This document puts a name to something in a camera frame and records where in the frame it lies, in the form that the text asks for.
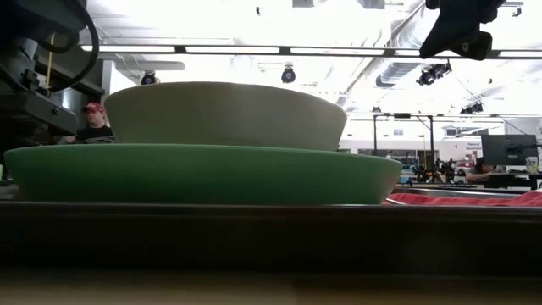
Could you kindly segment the green plate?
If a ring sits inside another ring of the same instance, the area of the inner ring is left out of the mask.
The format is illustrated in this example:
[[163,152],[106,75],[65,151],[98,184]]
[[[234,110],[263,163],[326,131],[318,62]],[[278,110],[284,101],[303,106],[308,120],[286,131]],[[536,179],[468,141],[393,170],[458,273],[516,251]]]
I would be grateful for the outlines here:
[[379,204],[402,169],[345,152],[185,144],[24,147],[4,160],[23,198],[52,202]]

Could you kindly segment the black monitor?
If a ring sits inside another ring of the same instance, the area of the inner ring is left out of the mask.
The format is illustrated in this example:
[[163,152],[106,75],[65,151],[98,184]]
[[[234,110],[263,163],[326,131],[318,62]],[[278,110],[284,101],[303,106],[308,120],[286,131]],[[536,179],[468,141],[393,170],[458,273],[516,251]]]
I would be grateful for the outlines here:
[[482,135],[484,161],[496,166],[537,165],[539,148],[535,135]]

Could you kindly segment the black workstation frame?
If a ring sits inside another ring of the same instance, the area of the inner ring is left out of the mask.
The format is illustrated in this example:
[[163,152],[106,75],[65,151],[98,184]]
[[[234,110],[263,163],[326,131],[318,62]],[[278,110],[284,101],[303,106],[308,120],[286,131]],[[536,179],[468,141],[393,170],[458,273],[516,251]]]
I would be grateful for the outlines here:
[[[434,116],[436,114],[411,114],[411,113],[386,113],[386,112],[372,112],[370,116],[373,117],[373,150],[372,155],[378,155],[378,138],[377,138],[377,118],[378,117],[393,117],[394,119],[412,119],[416,118],[420,123],[422,123],[426,128],[429,129],[429,143],[430,143],[430,153],[431,153],[431,180],[436,182],[436,170],[435,170],[435,159],[436,153],[434,149]],[[427,118],[429,120],[428,124],[425,124],[421,118]]]

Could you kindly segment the person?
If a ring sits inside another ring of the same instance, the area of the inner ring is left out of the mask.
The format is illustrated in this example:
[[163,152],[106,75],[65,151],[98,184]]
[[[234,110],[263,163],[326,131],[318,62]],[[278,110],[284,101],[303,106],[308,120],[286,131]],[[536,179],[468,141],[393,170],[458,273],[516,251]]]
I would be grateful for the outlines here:
[[66,142],[70,144],[98,144],[115,142],[111,128],[106,124],[106,113],[100,103],[88,103],[83,109],[86,116],[86,127],[76,132],[74,136],[67,136]]
[[473,183],[477,180],[487,180],[492,174],[504,173],[505,170],[497,165],[488,164],[484,157],[478,158],[475,165],[467,172],[466,181]]

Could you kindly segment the brown plastic tray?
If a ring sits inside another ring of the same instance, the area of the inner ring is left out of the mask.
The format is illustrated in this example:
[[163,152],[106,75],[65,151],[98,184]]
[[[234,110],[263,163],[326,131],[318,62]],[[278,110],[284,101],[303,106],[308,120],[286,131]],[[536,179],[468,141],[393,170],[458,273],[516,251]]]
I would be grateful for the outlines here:
[[542,277],[542,209],[0,202],[0,265]]

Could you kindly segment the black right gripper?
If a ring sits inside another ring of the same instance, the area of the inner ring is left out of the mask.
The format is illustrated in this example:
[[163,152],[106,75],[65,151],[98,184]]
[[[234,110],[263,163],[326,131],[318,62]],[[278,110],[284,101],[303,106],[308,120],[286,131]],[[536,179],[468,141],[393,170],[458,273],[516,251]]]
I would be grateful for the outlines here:
[[495,20],[505,1],[425,0],[427,9],[440,13],[419,49],[419,57],[451,51],[462,58],[485,60],[492,50],[493,37],[480,26]]

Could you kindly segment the red cloth napkin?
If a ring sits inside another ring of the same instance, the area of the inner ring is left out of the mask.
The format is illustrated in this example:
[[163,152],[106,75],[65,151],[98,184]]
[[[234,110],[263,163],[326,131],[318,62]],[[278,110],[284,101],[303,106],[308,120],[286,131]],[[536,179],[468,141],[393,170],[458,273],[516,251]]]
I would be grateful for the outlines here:
[[434,197],[396,193],[388,198],[418,206],[484,206],[484,207],[538,207],[542,208],[542,191],[528,191],[512,198]]

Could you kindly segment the overhead light bar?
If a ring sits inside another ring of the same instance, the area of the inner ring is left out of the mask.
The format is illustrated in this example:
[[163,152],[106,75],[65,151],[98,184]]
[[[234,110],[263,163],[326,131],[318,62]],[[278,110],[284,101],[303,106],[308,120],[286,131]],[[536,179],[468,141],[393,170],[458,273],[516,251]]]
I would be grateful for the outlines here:
[[[271,47],[233,45],[101,45],[100,54],[265,55],[356,58],[420,58],[411,48],[389,47]],[[495,49],[487,59],[542,59],[542,49]]]

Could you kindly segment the pale grey bowl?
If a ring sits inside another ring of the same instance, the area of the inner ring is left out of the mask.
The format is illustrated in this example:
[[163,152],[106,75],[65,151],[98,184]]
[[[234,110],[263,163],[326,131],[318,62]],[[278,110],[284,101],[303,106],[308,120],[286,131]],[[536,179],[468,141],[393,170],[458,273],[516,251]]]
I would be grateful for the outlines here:
[[135,86],[104,107],[119,143],[334,151],[347,121],[343,108],[310,94],[229,82]]

